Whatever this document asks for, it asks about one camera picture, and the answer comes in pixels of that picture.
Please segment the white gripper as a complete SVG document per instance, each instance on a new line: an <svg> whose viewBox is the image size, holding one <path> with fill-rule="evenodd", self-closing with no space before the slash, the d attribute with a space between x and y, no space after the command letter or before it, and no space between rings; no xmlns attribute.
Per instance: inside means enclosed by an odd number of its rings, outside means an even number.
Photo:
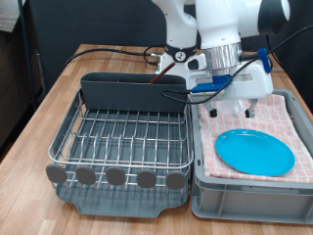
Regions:
<svg viewBox="0 0 313 235"><path fill-rule="evenodd" d="M273 92L273 83L270 73L264 70L261 61L256 61L248 66L246 62L230 69L230 75L241 70L230 82L230 84L220 91L212 101L221 100L241 100L250 99L249 107L246 109L246 117L255 116L255 107L258 100L268 97ZM210 70L190 71L186 76L186 86L191 90L190 99L199 102L207 99L215 93L215 90L208 91L207 84L213 82ZM217 117L217 110L210 102L204 104L211 118Z"/></svg>

